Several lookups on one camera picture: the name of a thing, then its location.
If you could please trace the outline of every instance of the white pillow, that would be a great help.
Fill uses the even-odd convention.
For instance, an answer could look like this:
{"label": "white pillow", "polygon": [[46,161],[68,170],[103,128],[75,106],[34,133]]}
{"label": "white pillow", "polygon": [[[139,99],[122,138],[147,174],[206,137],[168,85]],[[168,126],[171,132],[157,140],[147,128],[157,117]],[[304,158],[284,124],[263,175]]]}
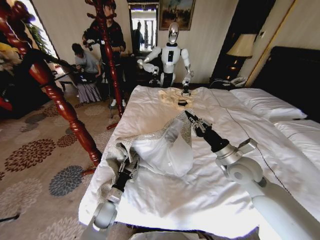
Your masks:
{"label": "white pillow", "polygon": [[281,121],[274,124],[320,169],[320,124],[312,120]]}
{"label": "white pillow", "polygon": [[300,109],[262,89],[241,88],[230,92],[254,113],[268,119],[270,122],[305,119],[307,117]]}

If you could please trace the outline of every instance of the framed painting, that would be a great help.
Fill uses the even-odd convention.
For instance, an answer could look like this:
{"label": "framed painting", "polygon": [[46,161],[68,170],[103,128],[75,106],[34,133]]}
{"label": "framed painting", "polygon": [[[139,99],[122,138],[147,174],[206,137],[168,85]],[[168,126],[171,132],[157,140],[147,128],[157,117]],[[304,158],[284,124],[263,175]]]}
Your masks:
{"label": "framed painting", "polygon": [[160,0],[159,29],[168,30],[172,22],[179,24],[181,31],[189,31],[196,0]]}

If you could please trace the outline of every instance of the garment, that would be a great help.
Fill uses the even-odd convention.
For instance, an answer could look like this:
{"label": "garment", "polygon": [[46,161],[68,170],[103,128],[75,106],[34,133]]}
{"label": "garment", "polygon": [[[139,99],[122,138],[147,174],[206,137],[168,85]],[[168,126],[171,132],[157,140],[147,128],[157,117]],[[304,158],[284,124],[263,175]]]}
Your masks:
{"label": "garment", "polygon": [[[105,44],[102,41],[103,38],[99,32],[99,26],[97,20],[94,20],[90,27],[84,32],[84,36],[87,40],[94,40],[95,42],[100,44],[100,51],[101,51],[101,57],[102,61],[108,65],[108,58],[105,51]],[[126,42],[124,41],[124,35],[122,33],[120,25],[113,21],[112,25],[110,27],[107,27],[106,29],[109,43],[111,47],[120,47],[123,46],[124,50],[126,49]],[[113,52],[113,61],[115,64],[120,63],[120,52]]]}
{"label": "garment", "polygon": [[140,30],[135,29],[132,33],[132,39],[133,39],[133,49],[136,51],[139,51],[140,45],[145,43],[144,37],[142,36]]}
{"label": "garment", "polygon": [[101,203],[107,200],[109,190],[116,183],[119,163],[127,158],[132,162],[136,153],[140,155],[139,165],[154,173],[172,177],[184,176],[193,166],[191,123],[185,111],[156,132],[118,138],[115,141],[114,146],[104,154],[104,161],[107,161],[110,170],[106,172],[109,180],[97,191]]}
{"label": "garment", "polygon": [[85,83],[77,85],[80,103],[94,103],[102,100],[96,83]]}
{"label": "garment", "polygon": [[94,103],[102,101],[97,84],[101,82],[102,76],[96,77],[96,73],[82,72],[76,74],[77,88],[80,103]]}
{"label": "garment", "polygon": [[191,91],[190,95],[182,95],[181,89],[177,88],[167,88],[165,90],[159,90],[159,99],[161,102],[168,104],[169,106],[184,110],[186,108],[192,108],[193,101],[197,91]]}
{"label": "garment", "polygon": [[84,66],[84,71],[91,74],[98,73],[98,66],[100,64],[99,60],[96,59],[90,52],[83,51],[83,58],[78,56],[74,57],[76,65]]}

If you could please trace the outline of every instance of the window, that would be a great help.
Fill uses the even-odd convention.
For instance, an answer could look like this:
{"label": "window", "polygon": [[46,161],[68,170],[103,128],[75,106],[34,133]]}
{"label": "window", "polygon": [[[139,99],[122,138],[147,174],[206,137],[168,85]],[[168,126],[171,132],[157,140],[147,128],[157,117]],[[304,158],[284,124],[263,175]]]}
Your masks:
{"label": "window", "polygon": [[47,32],[38,16],[38,13],[34,8],[33,3],[30,0],[19,0],[19,1],[26,6],[28,12],[32,14],[35,18],[35,20],[31,22],[31,24],[27,24],[27,28],[29,29],[35,43],[37,44],[37,46],[41,51],[57,59],[58,58],[57,52],[54,46],[52,45],[51,40],[49,39],[49,36],[47,35]]}

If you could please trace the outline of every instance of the wall outlet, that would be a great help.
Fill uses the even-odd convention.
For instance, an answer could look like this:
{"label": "wall outlet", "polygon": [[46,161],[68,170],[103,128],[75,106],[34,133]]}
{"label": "wall outlet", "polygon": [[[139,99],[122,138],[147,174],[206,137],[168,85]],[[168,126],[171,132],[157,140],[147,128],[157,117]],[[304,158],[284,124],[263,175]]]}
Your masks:
{"label": "wall outlet", "polygon": [[264,37],[265,33],[266,33],[266,31],[261,31],[259,33],[259,38],[262,39]]}

